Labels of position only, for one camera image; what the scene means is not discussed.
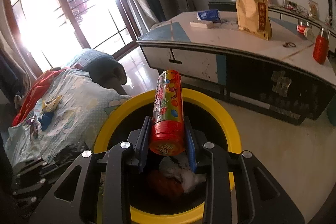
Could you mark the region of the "colourful candy tube red cap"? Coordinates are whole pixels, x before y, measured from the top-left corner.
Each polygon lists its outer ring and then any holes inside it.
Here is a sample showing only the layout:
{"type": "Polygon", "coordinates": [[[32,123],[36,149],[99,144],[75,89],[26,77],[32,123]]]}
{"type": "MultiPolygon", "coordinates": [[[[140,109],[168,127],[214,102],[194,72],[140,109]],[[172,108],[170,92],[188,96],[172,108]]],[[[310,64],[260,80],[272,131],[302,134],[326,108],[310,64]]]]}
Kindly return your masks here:
{"type": "Polygon", "coordinates": [[[175,70],[159,75],[154,97],[150,150],[176,156],[185,150],[181,75],[175,70]]]}

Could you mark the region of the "white crumpled tissue trash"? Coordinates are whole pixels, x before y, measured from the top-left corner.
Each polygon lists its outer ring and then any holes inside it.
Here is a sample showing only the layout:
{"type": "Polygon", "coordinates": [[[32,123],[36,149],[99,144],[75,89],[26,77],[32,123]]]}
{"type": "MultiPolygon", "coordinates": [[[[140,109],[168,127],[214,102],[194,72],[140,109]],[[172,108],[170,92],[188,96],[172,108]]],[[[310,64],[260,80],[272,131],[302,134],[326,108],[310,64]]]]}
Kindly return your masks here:
{"type": "Polygon", "coordinates": [[[177,156],[165,156],[159,164],[159,170],[164,176],[177,179],[182,184],[184,193],[189,193],[199,184],[206,182],[205,174],[191,172],[185,153],[180,153],[177,156]]]}

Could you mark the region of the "yellow rimmed trash bin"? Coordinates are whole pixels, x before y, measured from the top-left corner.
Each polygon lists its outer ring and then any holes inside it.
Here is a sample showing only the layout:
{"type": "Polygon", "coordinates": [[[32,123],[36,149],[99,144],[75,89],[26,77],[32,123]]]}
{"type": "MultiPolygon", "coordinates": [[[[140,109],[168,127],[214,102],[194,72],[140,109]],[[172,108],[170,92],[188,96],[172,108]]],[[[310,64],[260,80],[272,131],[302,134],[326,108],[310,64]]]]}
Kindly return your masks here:
{"type": "MultiPolygon", "coordinates": [[[[223,131],[220,133],[220,136],[225,137],[228,143],[228,151],[234,153],[242,151],[242,144],[236,124],[219,102],[201,92],[186,88],[182,89],[182,95],[183,103],[191,103],[195,107],[200,107],[216,120],[223,131]]],[[[94,153],[106,151],[110,139],[121,136],[117,132],[117,127],[121,122],[141,107],[153,103],[154,96],[155,90],[141,93],[131,97],[131,99],[122,103],[116,110],[113,110],[96,137],[93,147],[94,153]]],[[[163,171],[163,174],[167,178],[177,178],[180,175],[181,178],[186,178],[188,183],[201,182],[202,176],[191,173],[187,159],[183,155],[178,155],[172,159],[164,157],[159,164],[159,169],[163,171]]],[[[204,206],[205,204],[201,203],[183,213],[169,215],[150,214],[131,206],[130,214],[131,220],[134,223],[196,223],[202,220],[204,206]]]]}

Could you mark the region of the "red wrapper in bin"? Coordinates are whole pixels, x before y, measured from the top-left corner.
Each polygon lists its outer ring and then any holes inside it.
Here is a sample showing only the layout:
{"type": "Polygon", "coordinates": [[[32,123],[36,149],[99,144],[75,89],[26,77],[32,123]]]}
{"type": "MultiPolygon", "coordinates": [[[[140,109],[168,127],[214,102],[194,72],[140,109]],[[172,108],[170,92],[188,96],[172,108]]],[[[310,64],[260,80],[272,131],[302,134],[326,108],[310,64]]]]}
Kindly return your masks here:
{"type": "Polygon", "coordinates": [[[151,182],[157,191],[169,198],[178,198],[183,195],[184,190],[182,184],[174,177],[166,177],[158,170],[155,170],[150,176],[151,182]]]}

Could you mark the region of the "light blue cartoon bedsheet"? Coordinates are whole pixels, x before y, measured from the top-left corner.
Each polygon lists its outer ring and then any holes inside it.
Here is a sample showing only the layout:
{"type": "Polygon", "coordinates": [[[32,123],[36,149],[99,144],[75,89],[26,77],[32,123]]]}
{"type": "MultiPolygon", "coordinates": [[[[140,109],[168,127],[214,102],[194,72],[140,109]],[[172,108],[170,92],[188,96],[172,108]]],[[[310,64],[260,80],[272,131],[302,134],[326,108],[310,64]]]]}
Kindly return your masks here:
{"type": "Polygon", "coordinates": [[[109,114],[129,99],[128,95],[120,95],[114,89],[94,83],[87,72],[68,68],[53,80],[27,118],[8,129],[5,152],[10,164],[15,166],[39,156],[51,162],[57,153],[72,144],[92,148],[109,114]],[[43,114],[42,101],[57,96],[62,99],[51,124],[42,131],[38,121],[43,114]],[[38,138],[30,140],[30,126],[26,121],[33,115],[37,116],[38,138]]]}

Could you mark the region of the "teal quilted cushion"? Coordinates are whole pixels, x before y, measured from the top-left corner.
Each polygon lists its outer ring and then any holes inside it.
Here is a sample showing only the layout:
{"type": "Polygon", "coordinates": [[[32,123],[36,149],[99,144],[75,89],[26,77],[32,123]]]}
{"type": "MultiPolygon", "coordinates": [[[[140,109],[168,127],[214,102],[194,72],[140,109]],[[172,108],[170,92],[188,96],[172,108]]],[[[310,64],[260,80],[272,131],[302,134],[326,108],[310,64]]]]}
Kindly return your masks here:
{"type": "Polygon", "coordinates": [[[82,49],[70,58],[67,66],[88,72],[92,81],[104,88],[119,87],[127,82],[124,67],[112,55],[97,50],[82,49]]]}

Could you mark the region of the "purple shiny wrapper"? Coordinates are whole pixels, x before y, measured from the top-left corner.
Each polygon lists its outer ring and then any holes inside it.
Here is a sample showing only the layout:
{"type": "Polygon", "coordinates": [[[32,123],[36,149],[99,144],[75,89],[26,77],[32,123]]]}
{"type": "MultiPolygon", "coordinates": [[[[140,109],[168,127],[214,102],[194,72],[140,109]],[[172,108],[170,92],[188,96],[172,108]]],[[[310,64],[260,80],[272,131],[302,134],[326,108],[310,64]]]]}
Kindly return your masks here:
{"type": "Polygon", "coordinates": [[[37,116],[33,115],[26,123],[30,126],[30,140],[38,138],[37,116]]]}

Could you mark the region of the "blue crumpled wrapper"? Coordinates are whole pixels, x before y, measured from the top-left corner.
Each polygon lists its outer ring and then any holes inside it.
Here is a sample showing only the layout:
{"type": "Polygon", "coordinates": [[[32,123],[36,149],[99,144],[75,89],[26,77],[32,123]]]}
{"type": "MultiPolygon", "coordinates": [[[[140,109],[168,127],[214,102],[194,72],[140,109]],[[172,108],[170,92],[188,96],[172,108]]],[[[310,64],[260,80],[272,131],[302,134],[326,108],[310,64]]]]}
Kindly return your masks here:
{"type": "Polygon", "coordinates": [[[54,112],[45,112],[38,118],[42,131],[46,131],[48,126],[51,124],[53,116],[54,112]]]}

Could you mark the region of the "yellow crumpled wrapper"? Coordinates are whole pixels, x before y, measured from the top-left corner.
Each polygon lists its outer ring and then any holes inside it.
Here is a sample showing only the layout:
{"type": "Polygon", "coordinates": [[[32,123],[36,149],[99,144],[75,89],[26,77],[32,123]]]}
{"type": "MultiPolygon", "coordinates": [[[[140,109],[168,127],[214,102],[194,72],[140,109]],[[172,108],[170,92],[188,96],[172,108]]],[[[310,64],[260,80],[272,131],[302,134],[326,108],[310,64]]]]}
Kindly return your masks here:
{"type": "Polygon", "coordinates": [[[50,101],[42,101],[42,113],[52,113],[56,110],[62,96],[57,96],[50,101]]]}

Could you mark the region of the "red floral blanket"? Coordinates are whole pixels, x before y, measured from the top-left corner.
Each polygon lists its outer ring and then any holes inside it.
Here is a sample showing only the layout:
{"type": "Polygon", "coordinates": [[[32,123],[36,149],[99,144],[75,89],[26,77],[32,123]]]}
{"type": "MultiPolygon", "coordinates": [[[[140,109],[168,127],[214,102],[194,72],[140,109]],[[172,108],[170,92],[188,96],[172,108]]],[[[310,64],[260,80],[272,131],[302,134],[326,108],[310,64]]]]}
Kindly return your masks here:
{"type": "Polygon", "coordinates": [[[52,84],[53,80],[63,71],[67,70],[68,68],[63,68],[59,70],[48,70],[42,73],[38,79],[35,81],[29,92],[27,93],[22,107],[19,110],[17,116],[14,118],[12,122],[12,126],[16,126],[23,122],[31,110],[33,110],[36,102],[42,98],[45,92],[49,89],[50,85],[52,84]]]}

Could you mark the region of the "coffee table with drawers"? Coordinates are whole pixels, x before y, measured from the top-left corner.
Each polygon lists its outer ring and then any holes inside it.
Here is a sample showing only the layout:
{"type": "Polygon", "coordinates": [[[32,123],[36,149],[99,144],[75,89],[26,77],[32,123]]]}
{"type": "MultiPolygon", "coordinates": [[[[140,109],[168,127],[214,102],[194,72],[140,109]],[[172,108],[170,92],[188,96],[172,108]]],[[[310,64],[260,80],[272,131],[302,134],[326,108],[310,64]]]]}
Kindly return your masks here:
{"type": "Polygon", "coordinates": [[[316,120],[335,96],[331,63],[317,63],[313,43],[293,23],[271,19],[272,37],[239,30],[235,12],[221,12],[213,28],[195,28],[184,12],[152,28],[137,42],[148,65],[174,69],[185,86],[209,96],[300,125],[316,120]]]}

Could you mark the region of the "white flat box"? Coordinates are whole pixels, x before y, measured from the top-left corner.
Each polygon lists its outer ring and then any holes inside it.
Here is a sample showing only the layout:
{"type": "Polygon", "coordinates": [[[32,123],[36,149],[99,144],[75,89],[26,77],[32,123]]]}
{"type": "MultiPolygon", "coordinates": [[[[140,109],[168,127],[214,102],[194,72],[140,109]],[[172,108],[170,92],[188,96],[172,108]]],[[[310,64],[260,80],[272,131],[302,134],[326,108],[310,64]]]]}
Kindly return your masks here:
{"type": "Polygon", "coordinates": [[[213,28],[213,25],[214,23],[209,20],[199,20],[197,22],[190,22],[190,26],[195,28],[211,29],[213,28]]]}

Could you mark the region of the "blue tissue pack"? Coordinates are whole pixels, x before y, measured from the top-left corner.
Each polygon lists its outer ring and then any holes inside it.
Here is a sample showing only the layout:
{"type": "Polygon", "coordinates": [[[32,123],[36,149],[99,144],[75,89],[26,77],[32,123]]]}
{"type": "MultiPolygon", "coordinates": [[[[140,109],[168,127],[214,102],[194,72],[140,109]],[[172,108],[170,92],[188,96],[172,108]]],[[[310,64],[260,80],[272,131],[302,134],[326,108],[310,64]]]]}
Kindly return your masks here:
{"type": "Polygon", "coordinates": [[[213,23],[218,23],[221,21],[219,11],[214,9],[198,12],[197,19],[211,21],[213,23]]]}

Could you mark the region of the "brown framed glass door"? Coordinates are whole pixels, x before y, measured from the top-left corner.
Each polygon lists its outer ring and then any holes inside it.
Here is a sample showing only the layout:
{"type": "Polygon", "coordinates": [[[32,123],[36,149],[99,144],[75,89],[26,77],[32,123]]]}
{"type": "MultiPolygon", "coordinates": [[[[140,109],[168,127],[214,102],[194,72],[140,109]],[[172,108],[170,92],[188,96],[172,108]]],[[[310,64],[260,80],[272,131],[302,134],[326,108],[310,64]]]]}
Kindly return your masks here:
{"type": "Polygon", "coordinates": [[[125,0],[3,0],[15,45],[34,76],[82,49],[120,59],[139,30],[125,0]]]}

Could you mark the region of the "tan paper bag red label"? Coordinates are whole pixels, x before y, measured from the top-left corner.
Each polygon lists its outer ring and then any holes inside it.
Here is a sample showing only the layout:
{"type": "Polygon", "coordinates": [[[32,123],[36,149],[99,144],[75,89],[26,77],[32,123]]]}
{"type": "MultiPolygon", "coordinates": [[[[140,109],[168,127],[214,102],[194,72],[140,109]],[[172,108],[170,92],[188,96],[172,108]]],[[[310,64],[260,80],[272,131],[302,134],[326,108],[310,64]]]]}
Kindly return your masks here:
{"type": "Polygon", "coordinates": [[[267,0],[236,0],[236,11],[239,30],[264,40],[271,39],[267,0]]]}

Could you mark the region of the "red thermos bottle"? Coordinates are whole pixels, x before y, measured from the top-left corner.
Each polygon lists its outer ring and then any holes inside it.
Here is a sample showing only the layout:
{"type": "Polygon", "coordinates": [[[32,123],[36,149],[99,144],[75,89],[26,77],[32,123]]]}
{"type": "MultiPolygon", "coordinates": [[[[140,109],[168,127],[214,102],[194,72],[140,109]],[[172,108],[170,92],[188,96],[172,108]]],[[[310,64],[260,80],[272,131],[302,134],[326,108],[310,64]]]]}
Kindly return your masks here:
{"type": "Polygon", "coordinates": [[[329,35],[329,30],[321,27],[319,30],[319,34],[315,38],[313,59],[315,59],[315,61],[317,61],[317,63],[321,65],[323,65],[327,59],[329,51],[329,35]]]}

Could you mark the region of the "red white can lying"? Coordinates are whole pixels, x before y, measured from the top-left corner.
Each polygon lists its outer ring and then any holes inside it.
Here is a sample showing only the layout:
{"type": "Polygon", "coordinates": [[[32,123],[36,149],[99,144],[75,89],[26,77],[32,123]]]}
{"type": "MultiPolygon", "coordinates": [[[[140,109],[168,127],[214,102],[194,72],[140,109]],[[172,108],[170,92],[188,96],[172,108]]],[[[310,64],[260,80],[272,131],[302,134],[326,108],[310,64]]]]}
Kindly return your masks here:
{"type": "Polygon", "coordinates": [[[306,37],[307,40],[312,41],[314,39],[314,34],[312,29],[309,26],[297,25],[297,31],[303,36],[306,37]]]}

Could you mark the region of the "black white tv cabinet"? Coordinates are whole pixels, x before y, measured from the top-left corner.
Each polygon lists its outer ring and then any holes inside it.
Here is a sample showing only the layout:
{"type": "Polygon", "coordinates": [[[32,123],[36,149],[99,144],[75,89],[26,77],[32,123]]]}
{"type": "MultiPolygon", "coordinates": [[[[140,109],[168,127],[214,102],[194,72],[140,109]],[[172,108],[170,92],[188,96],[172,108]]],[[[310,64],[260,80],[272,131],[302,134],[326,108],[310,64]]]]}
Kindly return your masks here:
{"type": "MultiPolygon", "coordinates": [[[[219,11],[232,11],[236,12],[236,3],[231,0],[210,0],[209,9],[217,9],[219,11]]],[[[309,22],[313,29],[313,34],[318,35],[321,27],[327,28],[330,32],[329,36],[329,52],[335,55],[335,28],[329,27],[322,21],[310,17],[306,17],[302,12],[297,13],[290,11],[280,6],[269,6],[269,17],[273,19],[290,22],[297,25],[299,20],[309,22]]]]}

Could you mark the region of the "steel bowl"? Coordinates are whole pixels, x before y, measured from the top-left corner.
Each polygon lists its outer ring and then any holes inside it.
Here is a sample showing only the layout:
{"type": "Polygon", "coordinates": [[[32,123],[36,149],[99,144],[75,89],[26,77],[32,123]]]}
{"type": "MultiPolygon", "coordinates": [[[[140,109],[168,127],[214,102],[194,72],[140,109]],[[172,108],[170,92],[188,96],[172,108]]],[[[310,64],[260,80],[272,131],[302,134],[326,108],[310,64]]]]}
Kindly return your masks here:
{"type": "Polygon", "coordinates": [[[310,23],[305,19],[298,19],[298,25],[310,28],[310,23]]]}

